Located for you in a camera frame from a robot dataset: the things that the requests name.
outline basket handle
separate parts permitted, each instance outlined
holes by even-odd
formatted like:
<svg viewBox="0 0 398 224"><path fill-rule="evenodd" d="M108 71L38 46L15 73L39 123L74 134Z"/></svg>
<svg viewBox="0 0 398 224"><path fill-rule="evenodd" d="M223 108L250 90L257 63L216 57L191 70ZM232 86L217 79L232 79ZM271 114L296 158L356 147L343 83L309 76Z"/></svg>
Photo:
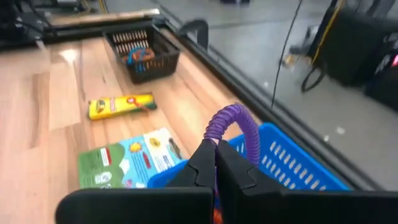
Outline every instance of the basket handle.
<svg viewBox="0 0 398 224"><path fill-rule="evenodd" d="M187 35L188 32L197 32L197 43L207 50L209 45L209 25L203 19L194 19L184 23L176 32L177 35Z"/></svg>

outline small black wire basket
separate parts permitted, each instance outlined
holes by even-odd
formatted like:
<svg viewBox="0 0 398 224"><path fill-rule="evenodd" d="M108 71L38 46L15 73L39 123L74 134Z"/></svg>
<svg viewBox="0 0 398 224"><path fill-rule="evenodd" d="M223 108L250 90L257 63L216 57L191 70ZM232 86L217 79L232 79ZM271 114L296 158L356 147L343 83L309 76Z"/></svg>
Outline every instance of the small black wire basket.
<svg viewBox="0 0 398 224"><path fill-rule="evenodd" d="M144 83L175 72L180 50L154 26L104 33L133 83ZM150 50L154 57L132 59L132 52Z"/></svg>

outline book cover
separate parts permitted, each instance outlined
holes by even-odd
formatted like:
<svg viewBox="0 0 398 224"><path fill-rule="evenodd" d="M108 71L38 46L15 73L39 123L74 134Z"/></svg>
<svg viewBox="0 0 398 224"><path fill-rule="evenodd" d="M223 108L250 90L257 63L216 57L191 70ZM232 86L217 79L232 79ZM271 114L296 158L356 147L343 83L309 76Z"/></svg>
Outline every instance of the book cover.
<svg viewBox="0 0 398 224"><path fill-rule="evenodd" d="M143 188L183 159L166 128L99 147L78 156L81 188Z"/></svg>

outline gray floor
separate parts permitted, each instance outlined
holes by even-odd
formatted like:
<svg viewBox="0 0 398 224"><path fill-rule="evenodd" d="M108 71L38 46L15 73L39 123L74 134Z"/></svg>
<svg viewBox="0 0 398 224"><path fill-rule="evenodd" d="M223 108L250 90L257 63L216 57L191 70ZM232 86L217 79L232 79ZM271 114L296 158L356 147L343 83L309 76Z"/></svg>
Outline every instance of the gray floor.
<svg viewBox="0 0 398 224"><path fill-rule="evenodd" d="M210 25L210 44L243 70L248 78L272 93L277 61L298 1L252 1L247 7L216 0L112 0L111 12L147 9L161 4L179 19L204 18ZM320 23L330 0L304 0L289 39L299 43L309 25ZM397 16L398 3L390 12ZM301 94L308 72L304 62L282 69L276 99L294 112L348 159L389 190L398 190L398 114L325 78L314 90Z"/></svg>

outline blue plastic basket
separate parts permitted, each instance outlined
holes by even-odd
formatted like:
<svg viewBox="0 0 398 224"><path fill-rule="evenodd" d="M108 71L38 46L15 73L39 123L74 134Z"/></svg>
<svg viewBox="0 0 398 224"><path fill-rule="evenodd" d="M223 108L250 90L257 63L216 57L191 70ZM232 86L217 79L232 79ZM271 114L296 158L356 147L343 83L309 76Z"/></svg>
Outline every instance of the blue plastic basket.
<svg viewBox="0 0 398 224"><path fill-rule="evenodd" d="M276 126L265 123L259 127L261 157L259 169L290 189L349 190L331 172L308 155ZM246 157L244 136L229 141L240 155ZM185 162L153 176L148 187L164 187L184 167Z"/></svg>

